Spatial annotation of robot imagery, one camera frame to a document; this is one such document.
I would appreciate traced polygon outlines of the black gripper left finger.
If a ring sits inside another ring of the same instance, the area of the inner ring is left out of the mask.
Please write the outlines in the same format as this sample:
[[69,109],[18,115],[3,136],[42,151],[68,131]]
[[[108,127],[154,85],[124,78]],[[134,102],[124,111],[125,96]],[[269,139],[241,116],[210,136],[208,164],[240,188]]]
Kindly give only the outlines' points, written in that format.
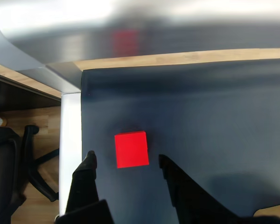
[[96,188],[97,158],[89,151],[72,174],[66,212],[72,212],[99,201]]

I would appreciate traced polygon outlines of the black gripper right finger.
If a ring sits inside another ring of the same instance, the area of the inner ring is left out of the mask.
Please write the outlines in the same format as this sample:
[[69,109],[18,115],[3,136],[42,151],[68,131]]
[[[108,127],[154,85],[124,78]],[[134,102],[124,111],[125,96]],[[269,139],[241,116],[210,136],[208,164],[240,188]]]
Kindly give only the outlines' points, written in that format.
[[167,156],[159,155],[159,167],[181,224],[236,224],[238,216],[224,207]]

